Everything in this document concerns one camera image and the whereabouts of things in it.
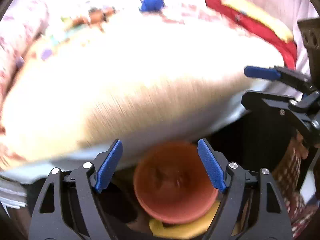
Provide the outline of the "patterned sleeve forearm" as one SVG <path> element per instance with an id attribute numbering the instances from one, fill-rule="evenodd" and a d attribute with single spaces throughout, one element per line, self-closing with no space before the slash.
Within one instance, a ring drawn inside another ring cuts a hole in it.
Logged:
<path id="1" fill-rule="evenodd" d="M 307 205 L 297 191 L 302 157 L 296 143 L 291 142 L 272 176 L 278 184 L 289 215 L 293 239 L 296 239 L 311 222 L 318 205 Z"/>

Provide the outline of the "person right hand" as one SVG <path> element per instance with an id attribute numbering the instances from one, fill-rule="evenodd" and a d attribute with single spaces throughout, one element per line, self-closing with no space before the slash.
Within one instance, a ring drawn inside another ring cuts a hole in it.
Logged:
<path id="1" fill-rule="evenodd" d="M 293 140 L 293 151 L 300 159 L 305 160 L 309 155 L 310 146 L 306 143 L 303 136 L 297 132 L 296 137 Z"/>

